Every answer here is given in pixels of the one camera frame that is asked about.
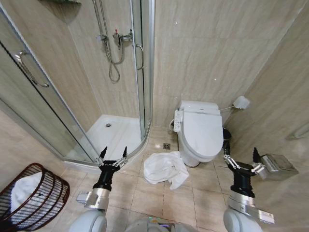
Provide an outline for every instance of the toilet bowl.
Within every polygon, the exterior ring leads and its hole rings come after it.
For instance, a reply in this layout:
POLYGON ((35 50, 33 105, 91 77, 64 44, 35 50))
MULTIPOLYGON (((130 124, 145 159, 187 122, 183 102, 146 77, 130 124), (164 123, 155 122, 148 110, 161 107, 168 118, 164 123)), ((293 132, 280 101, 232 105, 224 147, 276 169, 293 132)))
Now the toilet bowl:
POLYGON ((174 123, 178 124, 180 156, 187 166, 196 167, 200 162, 210 162, 220 152, 223 128, 217 104, 181 101, 175 111, 174 123))

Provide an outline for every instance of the shower drain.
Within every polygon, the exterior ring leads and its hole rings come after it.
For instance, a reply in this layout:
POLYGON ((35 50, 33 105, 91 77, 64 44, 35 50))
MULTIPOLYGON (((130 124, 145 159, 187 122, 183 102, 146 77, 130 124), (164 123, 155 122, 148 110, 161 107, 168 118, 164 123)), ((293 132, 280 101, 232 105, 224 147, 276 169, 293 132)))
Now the shower drain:
POLYGON ((170 144, 164 143, 164 144, 163 144, 163 149, 165 149, 165 150, 170 150, 170 144))

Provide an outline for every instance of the shower hose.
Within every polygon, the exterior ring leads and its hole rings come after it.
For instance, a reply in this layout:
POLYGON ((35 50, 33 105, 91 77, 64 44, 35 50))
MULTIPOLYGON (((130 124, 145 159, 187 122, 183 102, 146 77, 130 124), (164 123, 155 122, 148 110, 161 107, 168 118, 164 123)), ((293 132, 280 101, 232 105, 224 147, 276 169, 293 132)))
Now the shower hose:
MULTIPOLYGON (((105 28, 105 32, 107 34, 107 26, 106 26, 106 22, 105 22, 105 16, 104 16, 104 9, 103 9, 103 4, 102 4, 102 0, 99 0, 100 2, 100 8, 101 8, 101 12, 102 12, 102 18, 103 18, 103 23, 104 23, 104 28, 105 28)), ((105 54, 107 57, 107 60, 110 62, 110 67, 109 67, 109 78, 111 80, 111 82, 113 84, 117 83, 120 80, 120 73, 119 70, 117 68, 117 64, 121 64, 123 62, 123 57, 124 57, 124 46, 123 46, 123 41, 122 39, 120 39, 120 46, 121 46, 121 56, 119 61, 115 62, 112 59, 112 51, 111 51, 111 45, 110 45, 110 41, 109 38, 107 37, 104 41, 103 44, 105 45, 105 54), (115 68, 116 72, 117 72, 117 79, 114 80, 112 78, 112 66, 115 68)))

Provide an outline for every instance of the tiled floor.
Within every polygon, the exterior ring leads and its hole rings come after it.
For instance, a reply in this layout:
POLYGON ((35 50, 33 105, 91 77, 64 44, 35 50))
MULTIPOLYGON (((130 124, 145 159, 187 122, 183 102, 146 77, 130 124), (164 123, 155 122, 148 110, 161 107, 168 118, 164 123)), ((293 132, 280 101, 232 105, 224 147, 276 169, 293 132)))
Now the tiled floor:
MULTIPOLYGON (((166 128, 153 127, 144 154, 113 177, 107 210, 107 231, 123 232, 134 220, 155 216, 192 225, 199 232, 225 232, 223 213, 233 175, 222 153, 208 164, 187 168, 190 176, 181 187, 170 190, 170 183, 149 184, 143 178, 143 162, 152 153, 166 152, 163 143, 178 150, 177 135, 166 128)), ((86 209, 75 201, 81 190, 91 190, 97 174, 67 169, 62 177, 70 183, 71 196, 62 212, 39 232, 67 232, 86 209)))

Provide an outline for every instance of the laundry basket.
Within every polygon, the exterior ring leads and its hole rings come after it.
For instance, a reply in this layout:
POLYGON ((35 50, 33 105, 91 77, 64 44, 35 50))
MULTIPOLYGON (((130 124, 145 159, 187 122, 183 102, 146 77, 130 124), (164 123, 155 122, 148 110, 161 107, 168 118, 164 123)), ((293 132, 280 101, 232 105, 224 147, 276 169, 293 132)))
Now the laundry basket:
POLYGON ((69 194, 67 181, 38 163, 30 164, 0 193, 0 230, 14 232, 41 228, 62 210, 69 194), (11 212, 11 193, 16 181, 39 172, 42 177, 34 192, 11 212))

